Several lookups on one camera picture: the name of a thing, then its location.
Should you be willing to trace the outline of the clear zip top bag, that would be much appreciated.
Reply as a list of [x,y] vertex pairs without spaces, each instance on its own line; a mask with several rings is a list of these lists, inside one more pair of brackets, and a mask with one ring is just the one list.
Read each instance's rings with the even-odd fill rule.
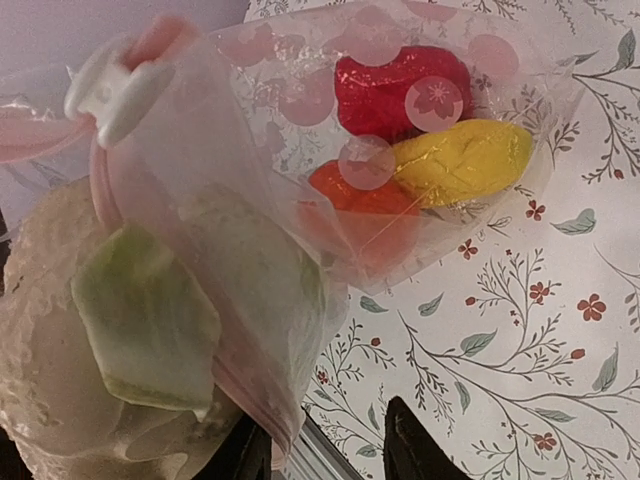
[[[476,20],[461,10],[436,27],[439,17],[420,1],[360,1],[204,34],[162,16],[144,34],[116,37],[83,62],[3,77],[6,240],[12,248],[46,194],[81,179],[110,232],[128,221],[175,224],[189,197],[226,188],[290,236],[333,287],[332,329],[314,370],[345,322],[350,288],[372,295],[406,280],[453,251],[511,187],[548,173],[540,148],[566,111],[574,61],[545,57],[515,22]],[[355,136],[338,120],[335,66],[344,57],[381,66],[415,45],[449,50],[467,66],[474,105],[467,120],[518,125],[533,136],[533,152],[520,179],[490,196],[423,209],[403,189],[419,208],[413,247],[357,249],[310,175],[337,160],[348,184],[374,190],[394,180],[394,145],[465,120],[456,106],[455,121],[412,116],[418,128],[394,143]]]

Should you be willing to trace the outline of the orange pumpkin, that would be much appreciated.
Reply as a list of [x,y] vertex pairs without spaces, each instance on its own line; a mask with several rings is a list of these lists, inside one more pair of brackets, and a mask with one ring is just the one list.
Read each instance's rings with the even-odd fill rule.
[[413,247],[419,208],[395,180],[374,190],[360,190],[347,183],[338,161],[332,160],[316,169],[309,183],[337,210],[340,225],[357,249],[390,253]]

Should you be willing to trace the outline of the red bell pepper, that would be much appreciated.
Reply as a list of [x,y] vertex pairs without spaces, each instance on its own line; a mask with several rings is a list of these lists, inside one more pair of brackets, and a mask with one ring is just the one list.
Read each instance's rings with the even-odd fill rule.
[[341,126],[355,136],[375,135],[389,143],[418,128],[414,115],[455,121],[456,106],[462,107],[461,120],[474,113],[467,66],[435,46],[405,46],[381,66],[344,57],[336,63],[334,87]]

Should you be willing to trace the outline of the white cauliflower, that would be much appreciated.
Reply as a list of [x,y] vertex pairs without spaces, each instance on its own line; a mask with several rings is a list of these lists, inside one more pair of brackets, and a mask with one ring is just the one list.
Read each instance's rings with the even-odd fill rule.
[[191,479],[247,416],[290,450],[333,287],[218,185],[177,221],[98,221],[89,183],[23,220],[1,300],[1,424],[37,479]]

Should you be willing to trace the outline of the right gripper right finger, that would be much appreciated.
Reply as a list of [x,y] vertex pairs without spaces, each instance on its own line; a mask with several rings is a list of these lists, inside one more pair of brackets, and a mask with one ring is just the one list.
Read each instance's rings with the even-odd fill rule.
[[446,455],[401,397],[385,414],[383,463],[386,480],[469,480]]

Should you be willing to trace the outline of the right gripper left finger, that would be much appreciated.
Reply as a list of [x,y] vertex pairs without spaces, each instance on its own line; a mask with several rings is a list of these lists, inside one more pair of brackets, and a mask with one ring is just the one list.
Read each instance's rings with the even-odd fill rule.
[[208,480],[269,480],[272,440],[244,414],[204,468]]

